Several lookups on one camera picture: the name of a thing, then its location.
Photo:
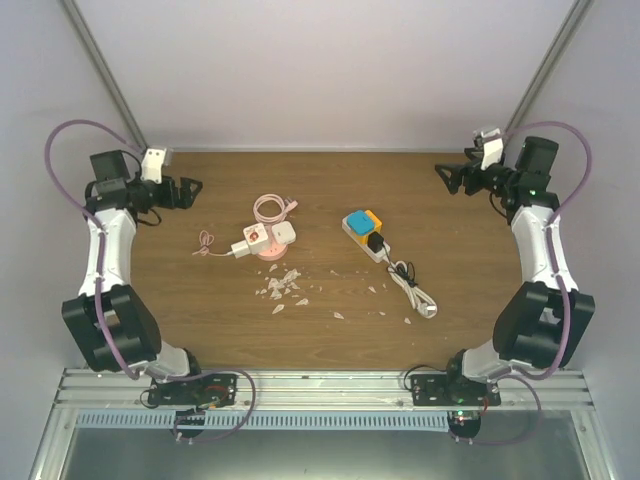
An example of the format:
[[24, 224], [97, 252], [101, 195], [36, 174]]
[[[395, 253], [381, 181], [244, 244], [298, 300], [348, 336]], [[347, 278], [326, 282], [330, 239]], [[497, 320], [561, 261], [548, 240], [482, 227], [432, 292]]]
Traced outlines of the left aluminium corner post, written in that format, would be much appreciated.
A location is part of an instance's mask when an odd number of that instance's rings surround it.
[[139, 147], [147, 147], [148, 143], [142, 133], [138, 122], [118, 85], [99, 45], [95, 39], [89, 24], [81, 12], [79, 5], [74, 0], [61, 0], [60, 5], [67, 16], [73, 30], [80, 43], [83, 45], [86, 54], [93, 65], [99, 79], [101, 80], [111, 102], [113, 103], [120, 119], [124, 123], [128, 133]]

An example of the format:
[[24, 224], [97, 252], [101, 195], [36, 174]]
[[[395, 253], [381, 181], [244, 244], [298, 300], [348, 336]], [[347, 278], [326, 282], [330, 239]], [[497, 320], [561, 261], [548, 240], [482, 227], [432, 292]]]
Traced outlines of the aluminium front rail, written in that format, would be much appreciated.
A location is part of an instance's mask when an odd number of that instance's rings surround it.
[[[264, 411], [413, 411], [399, 371], [254, 370], [256, 408]], [[56, 407], [139, 408], [151, 379], [67, 369], [54, 397]], [[592, 410], [594, 403], [579, 371], [561, 371], [532, 384], [541, 406], [551, 410]]]

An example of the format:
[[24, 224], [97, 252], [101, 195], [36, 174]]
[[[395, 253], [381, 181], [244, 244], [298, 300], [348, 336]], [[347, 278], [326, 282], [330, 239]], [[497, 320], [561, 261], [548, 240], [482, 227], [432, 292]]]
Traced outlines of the aluminium corner post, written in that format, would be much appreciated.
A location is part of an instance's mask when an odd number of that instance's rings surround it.
[[83, 45], [86, 54], [93, 65], [99, 79], [101, 80], [111, 102], [113, 103], [120, 119], [124, 123], [128, 133], [139, 147], [147, 147], [148, 143], [142, 133], [138, 122], [118, 85], [99, 45], [95, 39], [89, 24], [81, 12], [79, 5], [74, 0], [61, 0], [60, 5], [67, 16], [73, 30], [80, 43]]
[[520, 127], [535, 100], [559, 64], [573, 37], [591, 9], [593, 0], [575, 0], [551, 41], [524, 94], [506, 124], [506, 131]]

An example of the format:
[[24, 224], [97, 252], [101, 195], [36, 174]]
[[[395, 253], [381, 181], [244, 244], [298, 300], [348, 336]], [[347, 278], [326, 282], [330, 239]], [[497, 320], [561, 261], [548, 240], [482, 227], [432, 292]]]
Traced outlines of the right aluminium corner post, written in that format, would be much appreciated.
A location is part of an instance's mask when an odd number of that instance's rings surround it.
[[559, 64], [573, 37], [591, 9], [593, 0], [575, 0], [551, 41], [524, 94], [506, 124], [506, 131], [520, 127], [535, 100]]

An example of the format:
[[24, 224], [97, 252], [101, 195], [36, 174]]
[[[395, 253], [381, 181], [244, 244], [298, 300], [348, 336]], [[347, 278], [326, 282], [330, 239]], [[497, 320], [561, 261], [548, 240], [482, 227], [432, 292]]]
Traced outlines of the pink round power socket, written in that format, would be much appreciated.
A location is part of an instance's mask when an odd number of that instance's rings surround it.
[[272, 242], [270, 247], [257, 254], [257, 257], [263, 261], [275, 262], [281, 259], [288, 250], [286, 244], [280, 244], [278, 242]]

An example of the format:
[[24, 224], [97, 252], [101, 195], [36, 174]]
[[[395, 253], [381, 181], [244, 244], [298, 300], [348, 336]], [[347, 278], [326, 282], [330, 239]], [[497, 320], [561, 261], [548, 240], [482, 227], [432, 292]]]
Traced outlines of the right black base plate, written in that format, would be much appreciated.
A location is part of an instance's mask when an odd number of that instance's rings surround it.
[[487, 384], [431, 369], [428, 365], [407, 370], [402, 385], [415, 406], [460, 408], [500, 406], [502, 403], [499, 391]]

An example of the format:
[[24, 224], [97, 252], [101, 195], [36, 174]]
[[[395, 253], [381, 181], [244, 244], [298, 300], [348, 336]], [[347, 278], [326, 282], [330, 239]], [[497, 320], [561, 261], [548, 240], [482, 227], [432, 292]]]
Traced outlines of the white power strip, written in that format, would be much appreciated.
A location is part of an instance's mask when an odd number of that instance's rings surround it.
[[372, 210], [357, 210], [348, 214], [342, 219], [341, 226], [375, 263], [390, 263], [391, 247], [382, 236], [382, 221]]

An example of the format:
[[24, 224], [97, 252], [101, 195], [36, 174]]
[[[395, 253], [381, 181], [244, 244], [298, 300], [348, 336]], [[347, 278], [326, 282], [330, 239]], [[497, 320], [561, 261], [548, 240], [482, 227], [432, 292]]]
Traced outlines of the white square charger plug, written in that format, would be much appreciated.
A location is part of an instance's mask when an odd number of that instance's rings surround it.
[[282, 221], [271, 227], [273, 240], [279, 245], [289, 245], [296, 241], [297, 235], [289, 221]]

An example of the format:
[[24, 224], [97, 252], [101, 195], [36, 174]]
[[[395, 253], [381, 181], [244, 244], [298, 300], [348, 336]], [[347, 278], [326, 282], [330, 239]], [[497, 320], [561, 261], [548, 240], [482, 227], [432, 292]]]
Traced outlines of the black charger plug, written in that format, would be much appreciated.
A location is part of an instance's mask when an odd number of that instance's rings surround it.
[[384, 249], [384, 237], [378, 233], [373, 231], [367, 239], [368, 248], [375, 254]]

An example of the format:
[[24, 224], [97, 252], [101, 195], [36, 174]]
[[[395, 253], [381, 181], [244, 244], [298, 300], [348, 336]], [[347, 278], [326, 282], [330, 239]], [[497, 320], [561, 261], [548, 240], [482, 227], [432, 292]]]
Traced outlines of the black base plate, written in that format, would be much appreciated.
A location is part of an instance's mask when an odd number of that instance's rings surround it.
[[149, 409], [160, 406], [222, 408], [235, 403], [237, 381], [236, 374], [228, 373], [194, 381], [159, 383], [152, 380], [151, 386], [141, 393], [139, 400]]
[[402, 385], [415, 406], [460, 408], [500, 406], [502, 403], [499, 391], [487, 384], [431, 369], [428, 365], [407, 370]]

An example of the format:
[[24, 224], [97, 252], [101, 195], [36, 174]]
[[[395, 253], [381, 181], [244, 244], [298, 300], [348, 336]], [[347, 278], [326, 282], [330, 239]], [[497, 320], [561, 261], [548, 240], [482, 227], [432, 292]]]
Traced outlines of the yellow plug adapter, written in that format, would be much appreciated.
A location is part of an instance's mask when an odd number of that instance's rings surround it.
[[382, 221], [373, 213], [372, 210], [366, 210], [365, 213], [371, 219], [371, 221], [374, 224], [373, 230], [375, 232], [380, 233], [381, 232], [381, 228], [382, 228]]

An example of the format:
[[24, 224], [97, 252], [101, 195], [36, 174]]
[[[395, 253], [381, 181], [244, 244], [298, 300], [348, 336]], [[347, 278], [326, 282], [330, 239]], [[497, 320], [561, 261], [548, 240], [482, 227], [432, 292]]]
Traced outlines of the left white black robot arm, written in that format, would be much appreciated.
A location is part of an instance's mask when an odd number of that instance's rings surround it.
[[62, 304], [62, 318], [95, 372], [147, 373], [172, 379], [171, 391], [185, 404], [203, 398], [206, 380], [195, 356], [161, 338], [151, 311], [131, 284], [132, 247], [143, 215], [190, 208], [202, 190], [198, 180], [174, 179], [162, 170], [172, 149], [150, 147], [137, 173], [123, 150], [94, 154], [95, 178], [85, 189], [84, 218], [90, 246], [84, 281], [76, 298]]

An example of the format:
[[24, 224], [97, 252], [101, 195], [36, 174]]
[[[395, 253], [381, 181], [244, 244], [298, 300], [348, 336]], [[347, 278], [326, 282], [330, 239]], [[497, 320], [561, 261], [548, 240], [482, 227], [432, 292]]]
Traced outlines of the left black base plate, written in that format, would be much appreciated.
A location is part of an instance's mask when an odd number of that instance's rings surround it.
[[159, 383], [152, 380], [151, 386], [141, 393], [139, 400], [149, 409], [160, 406], [222, 408], [235, 403], [237, 381], [236, 374], [228, 373], [194, 381]]

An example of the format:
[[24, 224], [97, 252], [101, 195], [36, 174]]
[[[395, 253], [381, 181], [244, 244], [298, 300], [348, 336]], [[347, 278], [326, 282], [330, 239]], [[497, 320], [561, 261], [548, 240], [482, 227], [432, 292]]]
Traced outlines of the white cube socket tiger sticker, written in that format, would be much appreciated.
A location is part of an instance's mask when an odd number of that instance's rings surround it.
[[252, 255], [257, 255], [271, 247], [267, 227], [263, 223], [255, 223], [243, 229], [244, 239]]

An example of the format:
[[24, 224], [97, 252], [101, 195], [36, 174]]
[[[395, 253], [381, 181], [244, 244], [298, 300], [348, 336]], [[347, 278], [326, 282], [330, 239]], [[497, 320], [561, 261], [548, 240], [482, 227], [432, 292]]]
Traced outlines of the blue plug adapter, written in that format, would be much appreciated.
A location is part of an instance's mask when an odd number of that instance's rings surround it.
[[351, 213], [346, 222], [350, 230], [357, 236], [366, 236], [375, 229], [374, 221], [363, 210]]

